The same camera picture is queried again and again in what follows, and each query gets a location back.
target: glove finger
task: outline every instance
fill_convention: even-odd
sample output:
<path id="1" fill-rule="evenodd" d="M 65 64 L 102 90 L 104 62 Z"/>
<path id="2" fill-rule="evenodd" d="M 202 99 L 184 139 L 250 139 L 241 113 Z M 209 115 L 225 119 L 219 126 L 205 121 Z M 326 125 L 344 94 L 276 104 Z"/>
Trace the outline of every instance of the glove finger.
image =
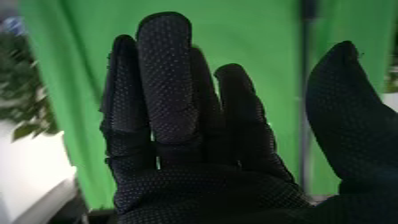
<path id="1" fill-rule="evenodd" d="M 152 15 L 141 23 L 138 37 L 148 114 L 166 167 L 203 161 L 189 19 L 171 12 Z"/>
<path id="2" fill-rule="evenodd" d="M 221 102 L 210 75 L 209 63 L 203 52 L 193 48 L 193 76 L 200 100 L 200 128 L 203 133 L 205 161 L 218 164 L 235 164 L 228 136 L 226 120 L 221 111 Z"/>
<path id="3" fill-rule="evenodd" d="M 276 153 L 276 139 L 257 96 L 253 81 L 239 64 L 216 72 L 221 85 L 223 109 L 234 146 L 244 170 L 269 173 L 287 181 L 294 176 Z"/>
<path id="4" fill-rule="evenodd" d="M 134 39 L 127 35 L 115 41 L 102 112 L 109 163 L 120 182 L 136 170 L 157 167 L 138 49 Z"/>
<path id="5" fill-rule="evenodd" d="M 315 67 L 306 108 L 319 144 L 342 179 L 376 178 L 397 167 L 398 115 L 385 105 L 346 41 Z"/>

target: gloved hand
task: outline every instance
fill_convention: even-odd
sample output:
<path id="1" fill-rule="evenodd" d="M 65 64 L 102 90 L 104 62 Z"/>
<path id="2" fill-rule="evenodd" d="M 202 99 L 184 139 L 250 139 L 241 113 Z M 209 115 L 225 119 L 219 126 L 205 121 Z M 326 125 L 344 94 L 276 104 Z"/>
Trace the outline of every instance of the gloved hand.
<path id="1" fill-rule="evenodd" d="M 187 18 L 161 13 L 141 23 L 138 42 L 127 35 L 115 42 L 102 131 L 120 223 L 200 223 L 312 207 L 244 68 L 216 72 L 221 104 L 191 39 Z"/>
<path id="2" fill-rule="evenodd" d="M 397 190 L 398 114 L 378 96 L 349 41 L 335 46 L 315 67 L 306 104 L 344 193 Z"/>

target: black glove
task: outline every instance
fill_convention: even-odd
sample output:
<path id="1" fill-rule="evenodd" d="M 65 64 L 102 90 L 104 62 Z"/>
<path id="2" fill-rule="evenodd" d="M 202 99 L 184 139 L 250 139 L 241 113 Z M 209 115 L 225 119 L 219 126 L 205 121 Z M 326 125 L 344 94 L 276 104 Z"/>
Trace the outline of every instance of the black glove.
<path id="1" fill-rule="evenodd" d="M 120 223 L 200 223 L 310 207 L 244 68 L 218 70 L 221 106 L 191 39 L 187 18 L 161 13 L 138 43 L 127 35 L 115 42 L 102 131 Z"/>
<path id="2" fill-rule="evenodd" d="M 349 41 L 315 67 L 306 104 L 317 140 L 342 178 L 340 195 L 305 212 L 306 222 L 398 223 L 398 114 L 379 99 Z"/>

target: green screen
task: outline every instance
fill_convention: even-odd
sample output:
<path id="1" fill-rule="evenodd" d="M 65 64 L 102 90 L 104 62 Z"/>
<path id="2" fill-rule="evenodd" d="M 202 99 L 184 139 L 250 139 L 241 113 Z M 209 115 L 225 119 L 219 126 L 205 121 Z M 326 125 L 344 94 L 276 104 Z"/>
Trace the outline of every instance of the green screen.
<path id="1" fill-rule="evenodd" d="M 113 207 L 116 190 L 100 133 L 102 89 L 115 37 L 136 35 L 141 19 L 179 11 L 194 25 L 194 44 L 212 70 L 244 65 L 266 103 L 280 154 L 299 174 L 301 7 L 298 0 L 22 0 L 70 159 L 93 209 Z M 378 90 L 383 90 L 395 31 L 395 0 L 324 0 L 312 30 L 312 65 L 331 46 L 353 40 Z M 338 178 L 314 142 L 312 193 L 338 192 Z"/>

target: green curtain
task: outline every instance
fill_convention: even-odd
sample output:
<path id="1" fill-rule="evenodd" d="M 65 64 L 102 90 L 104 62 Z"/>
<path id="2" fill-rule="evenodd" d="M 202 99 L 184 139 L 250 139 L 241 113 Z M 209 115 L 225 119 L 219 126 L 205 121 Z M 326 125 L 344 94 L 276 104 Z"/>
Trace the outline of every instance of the green curtain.
<path id="1" fill-rule="evenodd" d="M 104 163 L 99 112 L 107 55 L 115 37 L 136 35 L 145 16 L 179 11 L 193 20 L 194 44 L 212 70 L 244 65 L 267 106 L 280 154 L 299 174 L 299 0 L 22 0 L 33 49 L 40 59 L 68 154 L 93 209 L 113 207 L 116 190 Z M 314 21 L 312 63 L 337 42 L 353 40 L 372 83 L 383 89 L 390 64 L 397 0 L 324 0 Z M 337 193 L 338 178 L 314 144 L 314 193 Z"/>

